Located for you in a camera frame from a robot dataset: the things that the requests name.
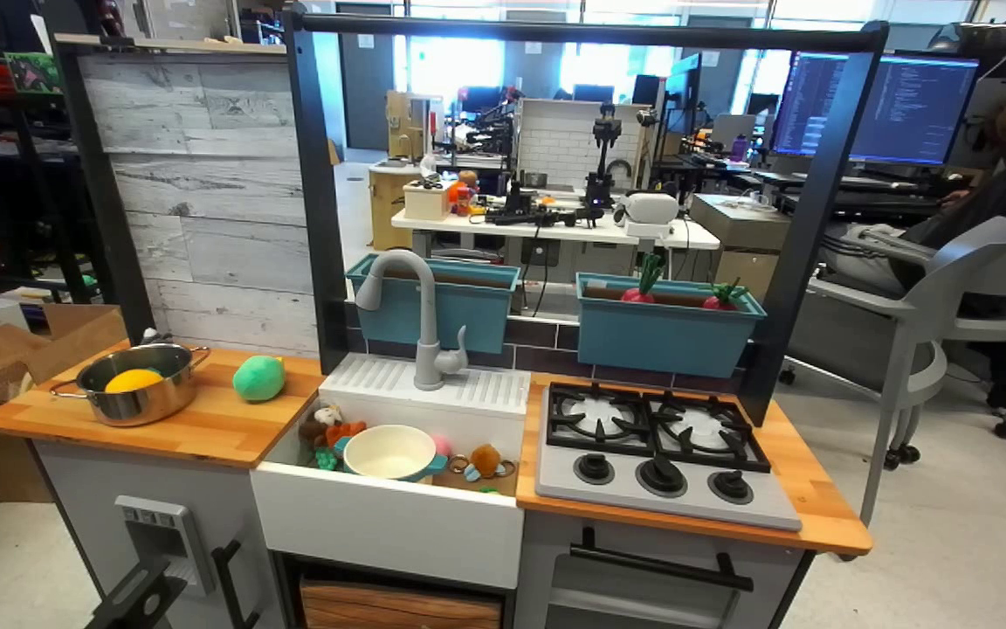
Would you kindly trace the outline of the orange toy in sink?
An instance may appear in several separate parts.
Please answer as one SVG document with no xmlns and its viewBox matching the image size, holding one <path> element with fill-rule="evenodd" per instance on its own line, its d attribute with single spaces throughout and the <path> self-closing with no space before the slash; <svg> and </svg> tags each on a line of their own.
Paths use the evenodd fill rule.
<svg viewBox="0 0 1006 629">
<path fill-rule="evenodd" d="M 483 442 L 470 452 L 470 469 L 483 474 L 483 480 L 499 480 L 504 472 L 504 453 L 493 447 L 493 442 Z"/>
</svg>

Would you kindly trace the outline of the white toy sink basin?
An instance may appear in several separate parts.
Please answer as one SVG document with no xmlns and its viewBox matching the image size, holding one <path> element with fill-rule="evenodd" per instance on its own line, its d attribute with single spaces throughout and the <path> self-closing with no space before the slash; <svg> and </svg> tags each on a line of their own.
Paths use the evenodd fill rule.
<svg viewBox="0 0 1006 629">
<path fill-rule="evenodd" d="M 461 474 L 393 481 L 323 472 L 301 452 L 301 433 L 285 431 L 252 472 L 264 546 L 285 557 L 514 590 L 524 546 L 514 480 L 528 396 L 528 371 L 466 368 L 440 390 L 418 390 L 408 361 L 348 352 L 319 383 L 322 403 L 366 425 L 418 425 L 457 460 L 489 442 L 505 460 L 505 474 L 466 487 Z"/>
</svg>

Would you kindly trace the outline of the brown plush toy in sink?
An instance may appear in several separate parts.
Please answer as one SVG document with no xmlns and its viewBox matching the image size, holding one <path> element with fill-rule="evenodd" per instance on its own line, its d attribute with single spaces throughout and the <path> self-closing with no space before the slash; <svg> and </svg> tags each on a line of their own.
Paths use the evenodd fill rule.
<svg viewBox="0 0 1006 629">
<path fill-rule="evenodd" d="M 341 440 L 362 433 L 362 419 L 347 419 L 335 404 L 319 404 L 296 431 L 305 452 L 335 452 Z"/>
</svg>

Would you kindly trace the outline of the toy gas stove top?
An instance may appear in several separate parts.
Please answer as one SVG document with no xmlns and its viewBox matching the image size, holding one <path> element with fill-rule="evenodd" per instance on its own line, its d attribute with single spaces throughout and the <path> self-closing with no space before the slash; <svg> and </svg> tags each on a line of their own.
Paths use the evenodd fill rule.
<svg viewBox="0 0 1006 629">
<path fill-rule="evenodd" d="M 749 421 L 717 396 L 550 383 L 539 491 L 777 530 L 799 529 Z"/>
</svg>

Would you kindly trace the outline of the green plush ball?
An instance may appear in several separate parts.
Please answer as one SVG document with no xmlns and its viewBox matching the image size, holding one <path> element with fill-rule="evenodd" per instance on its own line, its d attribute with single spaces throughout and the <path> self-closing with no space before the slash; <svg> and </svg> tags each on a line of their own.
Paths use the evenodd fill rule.
<svg viewBox="0 0 1006 629">
<path fill-rule="evenodd" d="M 241 403 L 271 403 L 285 388 L 285 368 L 280 355 L 246 355 L 229 374 L 229 388 Z"/>
</svg>

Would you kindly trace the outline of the silver pot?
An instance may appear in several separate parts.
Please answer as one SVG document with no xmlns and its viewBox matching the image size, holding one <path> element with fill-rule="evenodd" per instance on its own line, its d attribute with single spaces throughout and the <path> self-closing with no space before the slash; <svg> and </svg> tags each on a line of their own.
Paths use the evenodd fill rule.
<svg viewBox="0 0 1006 629">
<path fill-rule="evenodd" d="M 180 413 L 194 397 L 206 347 L 144 343 L 92 361 L 55 390 L 76 390 L 99 421 L 144 425 Z"/>
</svg>

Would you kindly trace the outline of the left teal planter box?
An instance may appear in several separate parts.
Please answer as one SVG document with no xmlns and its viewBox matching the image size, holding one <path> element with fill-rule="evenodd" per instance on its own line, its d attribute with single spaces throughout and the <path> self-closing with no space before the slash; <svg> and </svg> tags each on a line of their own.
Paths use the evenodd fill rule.
<svg viewBox="0 0 1006 629">
<path fill-rule="evenodd" d="M 444 350 L 499 352 L 505 314 L 520 290 L 517 265 L 428 263 L 435 278 L 435 339 Z M 418 334 L 418 284 L 413 268 L 385 277 L 379 307 L 358 310 L 369 343 L 413 347 Z"/>
</svg>

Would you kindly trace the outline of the teal planter box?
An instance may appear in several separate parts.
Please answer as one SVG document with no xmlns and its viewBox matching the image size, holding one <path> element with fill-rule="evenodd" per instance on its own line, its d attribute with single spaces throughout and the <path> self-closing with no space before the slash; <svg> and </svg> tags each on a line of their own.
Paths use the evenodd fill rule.
<svg viewBox="0 0 1006 629">
<path fill-rule="evenodd" d="M 631 277 L 575 277 L 575 355 L 583 364 L 731 378 L 749 332 L 769 317 L 754 294 L 724 296 L 697 278 L 655 278 L 645 296 L 631 296 L 631 290 Z"/>
<path fill-rule="evenodd" d="M 435 339 L 444 350 L 499 352 L 505 314 L 520 290 L 517 265 L 428 263 L 435 278 Z M 413 347 L 418 334 L 418 284 L 413 268 L 385 277 L 379 307 L 358 310 L 369 343 Z"/>
</svg>

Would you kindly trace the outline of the right teal planter box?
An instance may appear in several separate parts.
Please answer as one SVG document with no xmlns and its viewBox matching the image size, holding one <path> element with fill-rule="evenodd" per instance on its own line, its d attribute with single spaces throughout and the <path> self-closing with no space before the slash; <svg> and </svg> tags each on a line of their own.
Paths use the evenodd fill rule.
<svg viewBox="0 0 1006 629">
<path fill-rule="evenodd" d="M 749 332 L 769 317 L 754 294 L 724 296 L 697 278 L 655 278 L 645 296 L 631 296 L 631 290 L 631 277 L 575 277 L 575 355 L 583 364 L 731 378 Z"/>
</svg>

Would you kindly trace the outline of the cream bowl in sink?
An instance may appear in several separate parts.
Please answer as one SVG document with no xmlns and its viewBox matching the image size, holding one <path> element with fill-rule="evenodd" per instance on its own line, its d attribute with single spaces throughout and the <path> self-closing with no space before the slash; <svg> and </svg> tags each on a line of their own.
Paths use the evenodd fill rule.
<svg viewBox="0 0 1006 629">
<path fill-rule="evenodd" d="M 341 447 L 347 469 L 369 480 L 413 480 L 428 469 L 433 453 L 433 437 L 402 421 L 366 425 Z"/>
</svg>

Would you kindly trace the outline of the grey wood backsplash panel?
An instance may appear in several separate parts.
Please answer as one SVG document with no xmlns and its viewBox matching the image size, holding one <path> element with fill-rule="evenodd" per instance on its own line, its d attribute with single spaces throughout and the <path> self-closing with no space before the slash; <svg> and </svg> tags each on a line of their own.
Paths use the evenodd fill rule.
<svg viewBox="0 0 1006 629">
<path fill-rule="evenodd" d="M 319 352 L 285 59 L 83 51 L 147 301 L 175 339 Z"/>
</svg>

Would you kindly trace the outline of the grey chair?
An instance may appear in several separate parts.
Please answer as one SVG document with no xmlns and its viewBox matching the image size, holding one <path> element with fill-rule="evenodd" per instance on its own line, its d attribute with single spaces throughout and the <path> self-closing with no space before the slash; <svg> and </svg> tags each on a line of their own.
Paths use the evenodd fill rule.
<svg viewBox="0 0 1006 629">
<path fill-rule="evenodd" d="M 861 388 L 880 404 L 861 522 L 873 518 L 880 474 L 919 459 L 919 413 L 951 371 L 944 343 L 1006 343 L 1006 215 L 944 248 L 871 241 L 871 253 L 919 265 L 922 278 L 900 296 L 882 296 L 812 273 L 784 347 L 790 368 Z"/>
</svg>

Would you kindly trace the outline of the computer monitor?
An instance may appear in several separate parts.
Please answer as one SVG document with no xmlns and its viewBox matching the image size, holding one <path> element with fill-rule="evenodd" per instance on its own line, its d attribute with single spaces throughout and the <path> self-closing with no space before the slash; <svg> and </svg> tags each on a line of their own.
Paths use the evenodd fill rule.
<svg viewBox="0 0 1006 629">
<path fill-rule="evenodd" d="M 843 82 L 839 51 L 797 51 L 776 108 L 770 150 L 812 158 Z M 944 167 L 973 91 L 973 59 L 882 57 L 871 82 L 851 163 Z"/>
</svg>

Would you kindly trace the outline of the cardboard box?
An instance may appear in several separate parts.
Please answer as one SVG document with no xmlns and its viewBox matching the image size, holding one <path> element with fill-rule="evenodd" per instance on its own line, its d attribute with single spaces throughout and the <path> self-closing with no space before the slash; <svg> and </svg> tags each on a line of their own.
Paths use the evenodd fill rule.
<svg viewBox="0 0 1006 629">
<path fill-rule="evenodd" d="M 16 303 L 16 314 L 16 326 L 0 326 L 0 404 L 124 343 L 114 303 Z M 0 437 L 0 502 L 47 502 L 47 487 L 19 437 Z"/>
</svg>

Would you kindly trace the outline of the black metal frame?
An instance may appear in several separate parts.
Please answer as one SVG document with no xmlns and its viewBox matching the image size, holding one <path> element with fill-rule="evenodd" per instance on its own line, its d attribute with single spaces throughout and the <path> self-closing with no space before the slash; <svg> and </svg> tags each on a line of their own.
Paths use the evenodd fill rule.
<svg viewBox="0 0 1006 629">
<path fill-rule="evenodd" d="M 457 20 L 457 18 L 362 18 L 362 15 L 285 15 L 285 59 L 289 95 L 296 121 L 301 186 L 305 186 L 305 235 L 310 253 L 310 290 L 319 314 L 319 361 L 323 371 L 338 368 L 348 347 L 347 328 L 347 277 L 341 236 L 335 204 L 335 163 L 328 158 L 328 121 L 341 112 L 341 100 L 328 100 L 328 91 L 341 86 L 338 67 L 319 63 L 319 37 L 338 36 L 421 36 L 421 37 L 499 37 L 499 41 L 593 41 L 593 46 L 674 46 L 674 50 L 811 50 L 843 51 L 843 86 L 827 112 L 819 155 L 811 163 L 811 179 L 799 211 L 790 220 L 781 263 L 769 285 L 769 317 L 754 328 L 749 361 L 727 388 L 738 396 L 754 421 L 776 396 L 781 355 L 799 314 L 799 301 L 811 284 L 819 229 L 831 215 L 839 174 L 851 150 L 866 95 L 876 78 L 891 24 L 866 20 L 855 30 L 797 30 L 797 29 L 655 29 L 655 24 L 550 24 L 550 20 Z"/>
</svg>

